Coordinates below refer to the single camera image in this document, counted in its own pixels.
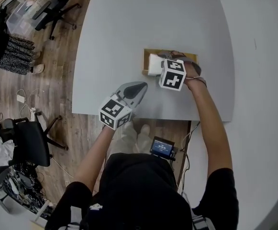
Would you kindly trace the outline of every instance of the black chair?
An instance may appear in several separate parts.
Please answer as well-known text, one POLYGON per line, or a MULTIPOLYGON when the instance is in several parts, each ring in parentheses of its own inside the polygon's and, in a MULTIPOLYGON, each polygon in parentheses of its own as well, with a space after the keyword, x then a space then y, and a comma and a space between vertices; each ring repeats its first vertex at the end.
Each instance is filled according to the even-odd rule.
POLYGON ((9 166, 28 161, 38 165, 48 167, 50 165, 50 158, 48 144, 50 143, 62 150, 67 151, 68 146, 62 146, 57 142, 47 137, 49 130, 52 128, 57 120, 61 120, 62 116, 56 117, 43 131, 39 123, 38 116, 42 113, 37 112, 34 114, 36 121, 30 122, 28 118, 20 119, 5 119, 3 127, 5 129, 0 132, 3 141, 6 138, 10 139, 13 136, 13 142, 16 148, 13 151, 13 159, 9 161, 9 166))
POLYGON ((45 27, 48 23, 53 22, 51 34, 49 36, 50 40, 54 40, 54 38, 55 38, 52 35, 53 35, 53 31, 56 27, 56 24, 59 20, 62 20, 65 23, 72 25, 72 28, 74 30, 77 29, 76 24, 71 24, 71 23, 67 22, 62 16, 64 14, 66 14, 67 12, 69 12, 74 7, 81 8, 81 5, 79 3, 76 3, 70 7, 62 10, 68 1, 69 0, 58 0, 58 4, 52 9, 48 8, 50 6, 51 2, 47 2, 44 6, 42 6, 42 8, 33 16, 33 19, 34 20, 37 19, 43 12, 47 13, 47 15, 41 20, 41 22, 36 26, 35 29, 37 31, 40 31, 42 29, 45 29, 45 27))

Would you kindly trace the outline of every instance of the person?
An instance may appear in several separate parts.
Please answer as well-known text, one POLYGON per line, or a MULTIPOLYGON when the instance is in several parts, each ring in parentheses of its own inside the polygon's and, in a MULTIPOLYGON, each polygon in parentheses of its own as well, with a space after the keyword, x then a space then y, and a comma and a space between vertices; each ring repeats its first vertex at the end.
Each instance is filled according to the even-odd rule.
MULTIPOLYGON (((185 63, 185 67, 187 77, 198 76, 190 63, 185 63)), ((239 207, 224 126, 206 85, 198 79, 186 79, 185 84, 197 105, 209 158, 205 192, 200 204, 192 209, 193 214, 209 218, 217 230, 235 230, 239 207)), ((92 196, 115 132, 105 126, 79 165, 74 182, 66 188, 45 229, 191 230, 191 208, 177 192, 169 163, 147 154, 151 145, 149 131, 144 125, 136 137, 133 125, 126 126, 122 138, 109 151, 99 191, 92 196)))
POLYGON ((33 52, 33 42, 11 36, 0 28, 0 69, 26 75, 44 71, 44 64, 33 66, 41 52, 33 52))

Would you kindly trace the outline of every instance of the small screen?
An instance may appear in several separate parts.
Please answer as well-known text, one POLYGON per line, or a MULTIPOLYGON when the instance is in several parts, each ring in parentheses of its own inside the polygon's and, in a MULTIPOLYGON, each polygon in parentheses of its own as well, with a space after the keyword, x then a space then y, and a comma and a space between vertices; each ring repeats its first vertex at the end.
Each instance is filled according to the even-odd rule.
POLYGON ((169 144, 166 144, 164 142, 155 140, 152 150, 157 151, 157 152, 161 152, 161 153, 169 156, 171 154, 172 148, 173 148, 172 145, 169 145, 169 144))

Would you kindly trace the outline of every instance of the man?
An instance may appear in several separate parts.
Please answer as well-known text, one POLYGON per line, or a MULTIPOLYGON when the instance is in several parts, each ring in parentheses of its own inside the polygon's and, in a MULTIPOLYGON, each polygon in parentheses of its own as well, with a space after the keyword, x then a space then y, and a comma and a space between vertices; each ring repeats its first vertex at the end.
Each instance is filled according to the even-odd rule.
MULTIPOLYGON (((185 66, 187 77, 198 76, 190 63, 185 66)), ((193 212, 209 218, 217 230, 235 230, 239 208, 224 126, 204 82, 187 79, 185 84, 192 91, 199 111, 209 158, 206 190, 193 212)), ((177 193, 171 167, 166 160, 146 154, 151 145, 148 126, 143 126, 137 138, 132 124, 127 125, 122 139, 110 151, 99 192, 92 197, 113 135, 114 130, 105 126, 45 229, 191 230, 191 209, 177 193)))

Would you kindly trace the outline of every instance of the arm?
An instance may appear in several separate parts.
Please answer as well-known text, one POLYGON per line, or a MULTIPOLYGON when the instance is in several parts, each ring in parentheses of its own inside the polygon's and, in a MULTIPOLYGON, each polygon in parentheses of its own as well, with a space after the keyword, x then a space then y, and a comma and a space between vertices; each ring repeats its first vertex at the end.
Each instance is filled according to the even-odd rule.
POLYGON ((114 132, 111 128, 104 127, 75 173, 74 181, 82 182, 91 192, 93 192, 114 132))
MULTIPOLYGON (((198 76, 190 64, 186 64, 187 77, 198 76)), ((192 91, 200 115, 202 136, 208 153, 208 177, 221 168, 232 169, 228 138, 219 112, 207 87, 199 80, 186 80, 192 91)))

